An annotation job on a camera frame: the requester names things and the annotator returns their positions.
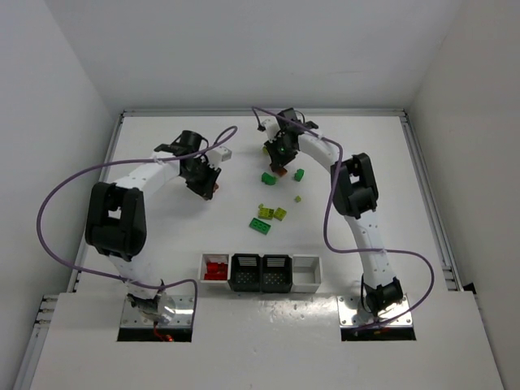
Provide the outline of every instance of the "white wall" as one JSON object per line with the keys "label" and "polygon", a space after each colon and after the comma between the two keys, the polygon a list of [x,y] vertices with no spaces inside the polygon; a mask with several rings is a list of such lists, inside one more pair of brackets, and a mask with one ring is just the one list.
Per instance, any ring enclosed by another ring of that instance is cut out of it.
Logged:
{"label": "white wall", "polygon": [[411,103],[461,0],[46,0],[105,101]]}
{"label": "white wall", "polygon": [[466,282],[475,283],[507,388],[520,388],[520,3],[471,0],[411,119]]}
{"label": "white wall", "polygon": [[[70,272],[37,242],[44,196],[102,161],[115,122],[43,0],[0,5],[0,388],[11,388],[44,293]],[[84,180],[50,207],[45,235],[73,259],[89,195]]]}

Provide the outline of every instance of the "white table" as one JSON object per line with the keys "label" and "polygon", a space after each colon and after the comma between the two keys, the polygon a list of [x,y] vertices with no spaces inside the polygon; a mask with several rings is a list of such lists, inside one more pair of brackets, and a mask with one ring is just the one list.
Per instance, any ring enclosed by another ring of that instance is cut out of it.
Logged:
{"label": "white table", "polygon": [[[317,254],[323,281],[313,302],[302,298],[293,311],[284,297],[215,296],[201,289],[192,343],[118,343],[125,287],[81,274],[77,292],[58,300],[32,382],[35,389],[60,388],[501,388],[479,312],[470,293],[448,292],[440,251],[397,116],[308,115],[347,152],[370,155],[379,187],[379,225],[388,248],[425,255],[435,268],[431,297],[414,312],[416,341],[341,342],[337,305],[329,297],[357,292],[362,273],[357,255],[331,253],[323,243],[323,212],[329,175],[299,155],[273,187],[260,182],[268,157],[265,135],[250,116],[127,117],[113,159],[148,157],[190,129],[214,139],[231,124],[239,133],[227,145],[232,160],[222,165],[219,190],[203,201],[183,180],[167,184],[146,204],[144,254],[166,283],[195,278],[201,253]],[[107,181],[134,166],[114,167]],[[301,183],[291,180],[305,169]],[[301,196],[302,202],[293,199]],[[258,204],[288,211],[272,221],[267,236],[248,227]],[[347,223],[333,213],[331,242],[355,246]],[[407,292],[417,301],[429,282],[416,258],[391,256]],[[84,266],[114,272],[94,248]],[[192,287],[171,290],[191,293]]]}

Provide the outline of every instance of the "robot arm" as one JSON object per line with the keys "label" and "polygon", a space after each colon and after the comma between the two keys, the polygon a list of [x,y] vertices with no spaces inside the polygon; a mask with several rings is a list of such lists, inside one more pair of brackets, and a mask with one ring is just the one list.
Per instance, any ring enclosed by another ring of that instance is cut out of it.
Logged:
{"label": "robot arm", "polygon": [[[289,121],[299,122],[293,109],[284,110],[279,115]],[[262,124],[268,137],[264,145],[271,157],[271,170],[278,171],[283,168],[300,151],[312,157],[333,176],[339,159],[336,147],[282,119],[278,119],[277,122],[268,119]],[[318,128],[312,122],[300,124],[309,129]],[[357,177],[358,181],[351,181],[352,177]],[[366,154],[353,155],[341,163],[333,197],[334,207],[349,224],[356,245],[360,249],[384,248],[375,211],[378,196],[371,161]],[[384,251],[361,252],[360,256],[366,306],[373,315],[377,315],[381,310],[402,299],[401,284]]]}
{"label": "robot arm", "polygon": [[[202,136],[184,130],[170,145],[160,145],[150,162],[140,165],[129,175],[108,184],[99,182],[92,188],[85,240],[108,257],[125,279],[160,286],[149,258],[140,254],[146,241],[145,201],[177,176],[186,180],[189,189],[206,200],[218,188],[216,180],[221,162],[231,157],[223,146],[197,157],[163,162],[160,159],[193,154],[200,148]],[[158,292],[128,285],[128,297],[147,314],[158,311]]]}

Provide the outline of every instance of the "yellow-green block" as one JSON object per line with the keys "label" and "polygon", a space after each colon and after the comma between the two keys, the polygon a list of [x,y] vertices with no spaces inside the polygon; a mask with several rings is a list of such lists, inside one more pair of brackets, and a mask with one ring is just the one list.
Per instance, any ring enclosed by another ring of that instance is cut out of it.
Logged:
{"label": "yellow-green block", "polygon": [[283,220],[285,218],[285,215],[287,215],[287,211],[284,209],[277,208],[275,211],[275,218],[279,221]]}
{"label": "yellow-green block", "polygon": [[266,207],[258,210],[258,217],[261,219],[273,219],[274,214],[275,211],[273,209],[267,209]]}

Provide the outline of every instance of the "green block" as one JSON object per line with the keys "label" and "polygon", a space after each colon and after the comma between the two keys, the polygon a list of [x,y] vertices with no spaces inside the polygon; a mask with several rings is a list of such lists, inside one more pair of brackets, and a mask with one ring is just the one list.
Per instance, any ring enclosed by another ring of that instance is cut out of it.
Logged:
{"label": "green block", "polygon": [[267,234],[269,229],[271,229],[271,225],[269,223],[265,223],[260,219],[253,218],[249,227],[256,230],[257,232],[261,232],[262,234]]}
{"label": "green block", "polygon": [[278,219],[279,221],[282,221],[282,220],[284,220],[285,215],[287,215],[287,211],[285,211],[284,209],[280,209],[280,208],[276,209],[276,211],[275,211],[276,219]]}
{"label": "green block", "polygon": [[262,182],[267,185],[275,185],[276,178],[273,175],[269,175],[267,172],[262,173]]}
{"label": "green block", "polygon": [[298,169],[296,173],[294,174],[294,180],[295,181],[301,181],[303,178],[303,174],[306,173],[303,169]]}
{"label": "green block", "polygon": [[267,209],[266,207],[262,207],[258,210],[258,217],[261,219],[273,219],[273,215],[275,211],[273,209]]}

